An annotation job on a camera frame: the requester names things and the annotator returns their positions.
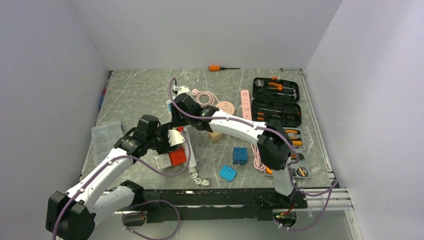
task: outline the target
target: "blue cube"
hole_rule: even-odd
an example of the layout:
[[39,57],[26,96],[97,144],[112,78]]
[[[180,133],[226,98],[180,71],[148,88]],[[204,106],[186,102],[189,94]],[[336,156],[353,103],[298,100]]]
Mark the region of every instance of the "blue cube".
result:
[[221,171],[219,172],[219,175],[221,176],[221,178],[231,182],[234,177],[236,176],[236,170],[232,169],[231,167],[224,165],[221,169]]
[[232,164],[247,164],[248,149],[245,147],[234,147],[232,150]]

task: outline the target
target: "metal frame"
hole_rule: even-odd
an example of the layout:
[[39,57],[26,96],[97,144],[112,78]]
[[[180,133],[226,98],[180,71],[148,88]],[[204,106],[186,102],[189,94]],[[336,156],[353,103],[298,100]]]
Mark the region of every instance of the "metal frame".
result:
[[314,106],[312,105],[311,97],[309,96],[308,88],[306,86],[305,77],[303,73],[300,74],[300,81],[302,82],[303,89],[305,91],[307,104],[309,105],[309,109],[310,109],[310,115],[312,116],[312,119],[313,119],[312,121],[313,126],[315,127],[316,134],[318,135],[318,138],[319,138],[319,145],[321,146],[322,153],[324,154],[327,167],[329,169],[332,169],[332,166],[329,160],[329,155],[327,154],[326,144],[324,143],[323,135],[321,135],[321,129],[320,129],[320,126],[318,125],[317,116],[315,115]]
[[[330,179],[330,181],[333,181],[333,180],[336,179],[336,176],[334,174],[333,167],[331,166],[331,163],[330,163],[329,155],[327,153],[326,144],[324,143],[323,135],[321,134],[321,129],[320,129],[320,126],[318,124],[318,119],[317,119],[317,116],[315,115],[314,106],[312,105],[311,97],[309,95],[308,88],[306,86],[304,74],[305,74],[305,71],[302,71],[300,73],[300,81],[301,81],[301,83],[303,85],[303,89],[305,91],[307,104],[309,105],[310,114],[311,114],[312,119],[313,119],[312,122],[313,122],[313,125],[315,126],[315,131],[318,134],[319,144],[321,146],[322,153],[324,154],[324,158],[325,158],[325,161],[327,163],[328,178]],[[325,190],[325,189],[314,188],[314,189],[307,189],[305,192],[316,193],[316,192],[321,192],[323,190]],[[307,196],[306,198],[307,198],[307,204],[309,206],[309,208],[308,208],[309,214],[310,215],[312,214],[311,213],[312,209],[316,209],[316,208],[322,209],[327,197],[328,197],[328,194],[323,194],[319,197],[309,197],[309,196]],[[347,223],[349,225],[350,233],[352,235],[352,239],[353,240],[362,240],[363,239],[362,234],[361,234],[361,229],[358,225],[358,221],[357,221],[356,216],[355,216],[355,210],[354,210],[354,207],[352,205],[351,198],[349,196],[348,190],[346,188],[333,189],[331,196],[330,196],[330,201],[328,202],[328,205],[327,205],[326,211],[344,211],[344,214],[346,215],[346,218],[347,218]]]

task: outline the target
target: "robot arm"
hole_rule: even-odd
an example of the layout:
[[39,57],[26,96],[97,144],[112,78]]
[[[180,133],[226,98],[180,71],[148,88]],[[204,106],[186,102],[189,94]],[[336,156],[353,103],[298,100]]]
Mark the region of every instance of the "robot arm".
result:
[[[213,106],[202,108],[185,93],[175,98],[175,104],[194,116],[230,117]],[[286,162],[291,154],[289,147],[279,137],[258,128],[272,128],[290,141],[279,122],[250,121],[253,125],[250,127],[238,121],[225,119],[199,120],[182,115],[173,105],[170,107],[172,114],[170,123],[161,125],[157,117],[143,115],[137,127],[120,138],[109,155],[86,178],[65,194],[56,191],[48,200],[46,229],[53,233],[57,219],[61,218],[57,230],[59,237],[64,240],[76,237],[86,240],[95,226],[114,212],[144,202],[143,188],[130,181],[123,182],[107,195],[102,194],[119,175],[136,162],[131,156],[140,158],[148,149],[156,150],[158,154],[176,150],[178,146],[172,144],[171,139],[177,139],[175,135],[180,133],[174,128],[179,126],[191,125],[199,131],[229,134],[256,145],[262,162],[273,169],[275,190],[284,196],[293,195],[293,186],[286,168]]]

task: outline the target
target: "pink power strip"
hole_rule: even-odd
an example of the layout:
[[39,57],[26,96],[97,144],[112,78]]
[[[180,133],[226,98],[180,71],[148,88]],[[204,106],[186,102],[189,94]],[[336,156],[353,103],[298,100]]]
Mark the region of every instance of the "pink power strip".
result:
[[252,120],[251,97],[249,94],[249,90],[241,90],[240,94],[241,94],[241,110],[243,111],[243,118],[246,120]]

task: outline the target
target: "clear plastic box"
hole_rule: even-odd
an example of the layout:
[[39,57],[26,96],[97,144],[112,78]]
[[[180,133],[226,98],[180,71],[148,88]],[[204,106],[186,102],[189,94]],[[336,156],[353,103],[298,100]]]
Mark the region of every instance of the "clear plastic box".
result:
[[114,144],[123,135],[120,121],[112,121],[91,128],[91,144],[96,166],[108,156]]

